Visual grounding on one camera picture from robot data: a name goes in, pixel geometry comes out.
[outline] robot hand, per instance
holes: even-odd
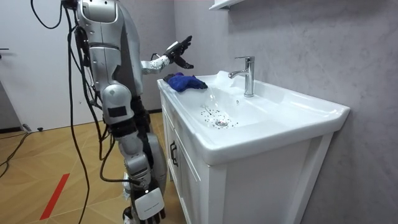
[[[166,55],[169,58],[170,63],[175,62],[179,67],[185,69],[193,68],[193,65],[189,64],[183,58],[181,58],[181,55],[183,55],[185,50],[187,50],[188,47],[191,45],[191,40],[192,36],[189,36],[181,43],[176,41],[170,47],[167,48],[164,55]]]

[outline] wooden floor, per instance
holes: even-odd
[[[162,113],[152,114],[152,127],[164,148]],[[75,126],[81,153],[90,178],[90,197],[82,223],[120,224],[129,205],[121,196],[120,183],[100,179],[98,138],[94,124]],[[0,134],[0,138],[17,133]],[[0,140],[0,162],[17,147],[22,136]],[[109,142],[104,144],[108,150]],[[86,195],[82,166],[73,145],[70,128],[60,128],[28,136],[0,179],[0,223],[74,224],[78,223]],[[123,177],[123,157],[117,147],[107,160],[105,177]],[[40,220],[64,174],[70,174],[49,218]],[[174,183],[167,181],[164,195],[167,218],[161,223],[185,223]]]

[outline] faucet handle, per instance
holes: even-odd
[[[235,59],[238,59],[238,58],[244,58],[246,63],[249,63],[249,62],[254,62],[254,60],[256,59],[256,57],[255,57],[255,56],[242,56],[242,57],[235,57]]]

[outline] sink basin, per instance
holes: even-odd
[[[163,80],[158,86],[210,165],[333,133],[349,113],[347,106],[259,81],[246,98],[244,77],[230,79],[224,71],[197,78],[208,89],[178,93]]]
[[[265,111],[216,86],[206,90],[189,89],[176,93],[175,96],[186,112],[203,128],[238,128],[267,119]]]

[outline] blue towel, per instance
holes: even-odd
[[[172,78],[167,80],[167,83],[177,92],[181,93],[188,88],[194,89],[205,89],[207,88],[206,83],[197,79],[194,75],[191,77],[184,76],[178,72]]]

